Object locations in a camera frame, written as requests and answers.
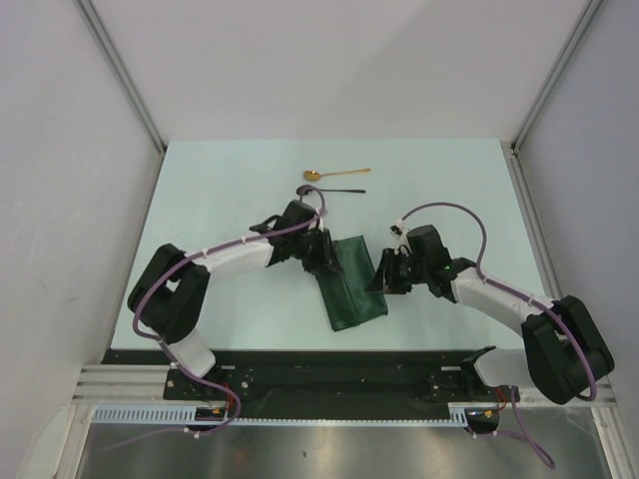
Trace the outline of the dark green cloth napkin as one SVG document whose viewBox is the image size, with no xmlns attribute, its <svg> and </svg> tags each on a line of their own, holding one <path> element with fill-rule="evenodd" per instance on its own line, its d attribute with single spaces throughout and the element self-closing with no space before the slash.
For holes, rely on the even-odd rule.
<svg viewBox="0 0 639 479">
<path fill-rule="evenodd" d="M 365 288 L 375 269 L 364 236 L 332 242 L 341 272 L 322 272 L 316 276 L 330 327 L 338 332 L 388 315 L 381 293 Z"/>
</svg>

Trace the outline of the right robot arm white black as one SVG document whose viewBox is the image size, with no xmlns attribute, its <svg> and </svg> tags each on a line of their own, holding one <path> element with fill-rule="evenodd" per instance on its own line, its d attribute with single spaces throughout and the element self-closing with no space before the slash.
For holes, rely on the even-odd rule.
<svg viewBox="0 0 639 479">
<path fill-rule="evenodd" d="M 471 358 L 471 368 L 460 375 L 468 398 L 483 400 L 497 386 L 522 386 L 565 404 L 613 371 L 612 354 L 579 298 L 538 296 L 481 276 L 474 261 L 450 256 L 432 225 L 391 231 L 398 245 L 383 250 L 366 291 L 406 294 L 424 284 L 434 296 L 478 310 L 523 340 L 520 349 L 488 346 Z"/>
</svg>

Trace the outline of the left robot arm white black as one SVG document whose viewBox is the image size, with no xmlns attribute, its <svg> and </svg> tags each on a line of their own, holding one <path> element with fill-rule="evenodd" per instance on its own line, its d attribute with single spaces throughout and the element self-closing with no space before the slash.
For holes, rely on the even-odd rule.
<svg viewBox="0 0 639 479">
<path fill-rule="evenodd" d="M 311 274 L 340 274 L 330 232 L 323 226 L 325 214 L 325 205 L 315 209 L 292 200 L 282 214 L 250 227 L 248 236 L 192 253 L 171 243 L 160 246 L 127 300 L 134 332 L 158 342 L 171 362 L 188 373 L 185 384 L 197 397 L 214 396 L 221 375 L 197 329 L 209 287 L 292 258 Z"/>
</svg>

